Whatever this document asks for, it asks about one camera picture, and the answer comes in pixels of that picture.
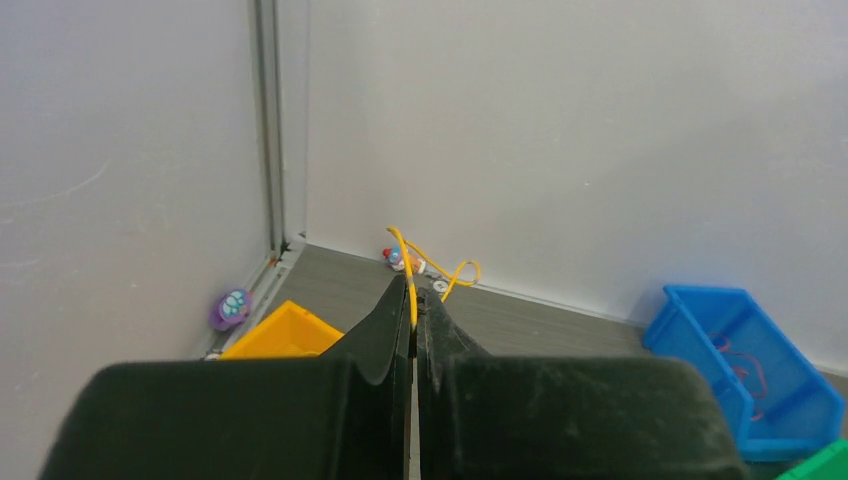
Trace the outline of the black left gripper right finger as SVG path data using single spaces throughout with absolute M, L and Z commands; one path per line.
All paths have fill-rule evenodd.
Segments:
M 687 362 L 498 356 L 419 295 L 425 479 L 745 479 L 723 414 Z

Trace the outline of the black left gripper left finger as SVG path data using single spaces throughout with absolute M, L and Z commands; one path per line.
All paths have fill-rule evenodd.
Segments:
M 311 357 L 119 363 L 65 417 L 44 479 L 404 479 L 407 284 Z

